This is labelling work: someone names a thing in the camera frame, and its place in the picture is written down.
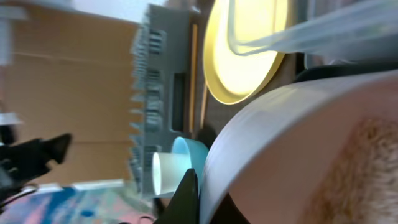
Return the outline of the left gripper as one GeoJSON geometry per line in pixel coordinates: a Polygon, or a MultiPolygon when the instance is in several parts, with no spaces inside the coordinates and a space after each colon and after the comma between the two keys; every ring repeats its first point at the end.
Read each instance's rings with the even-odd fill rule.
{"type": "Polygon", "coordinates": [[[13,126],[2,125],[1,211],[21,197],[38,191],[38,185],[31,181],[51,171],[48,162],[64,163],[71,143],[70,133],[18,143],[13,126]]]}

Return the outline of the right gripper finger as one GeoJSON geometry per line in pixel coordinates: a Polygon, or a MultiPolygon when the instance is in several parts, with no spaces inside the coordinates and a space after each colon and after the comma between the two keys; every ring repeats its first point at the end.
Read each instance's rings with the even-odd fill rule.
{"type": "Polygon", "coordinates": [[[198,224],[198,180],[194,169],[183,176],[169,205],[154,224],[198,224]]]}

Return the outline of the white paper cup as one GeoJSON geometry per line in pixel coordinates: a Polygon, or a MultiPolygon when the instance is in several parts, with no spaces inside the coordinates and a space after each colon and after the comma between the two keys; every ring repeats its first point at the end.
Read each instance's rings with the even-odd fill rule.
{"type": "Polygon", "coordinates": [[[152,182],[156,196],[174,193],[191,167],[187,154],[155,152],[152,156],[152,182]]]}

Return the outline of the wooden chopstick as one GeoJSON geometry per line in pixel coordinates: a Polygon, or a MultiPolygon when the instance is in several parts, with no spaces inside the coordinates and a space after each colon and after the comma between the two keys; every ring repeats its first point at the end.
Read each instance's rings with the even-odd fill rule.
{"type": "Polygon", "coordinates": [[[198,26],[192,24],[191,64],[190,64],[190,101],[189,101],[189,131],[195,127],[195,85],[197,76],[197,34],[198,26]]]}
{"type": "Polygon", "coordinates": [[[200,128],[201,129],[204,127],[204,123],[205,123],[207,99],[208,99],[208,88],[207,88],[206,83],[204,83],[202,100],[201,100],[201,111],[200,111],[200,128]]]}

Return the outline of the white bowl with food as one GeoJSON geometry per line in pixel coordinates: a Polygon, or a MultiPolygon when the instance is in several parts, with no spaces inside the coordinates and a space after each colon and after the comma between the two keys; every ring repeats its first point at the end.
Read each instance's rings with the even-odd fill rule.
{"type": "Polygon", "coordinates": [[[363,118],[397,120],[397,72],[298,82],[239,111],[203,171],[200,223],[226,195],[251,223],[295,223],[331,161],[363,118]]]}

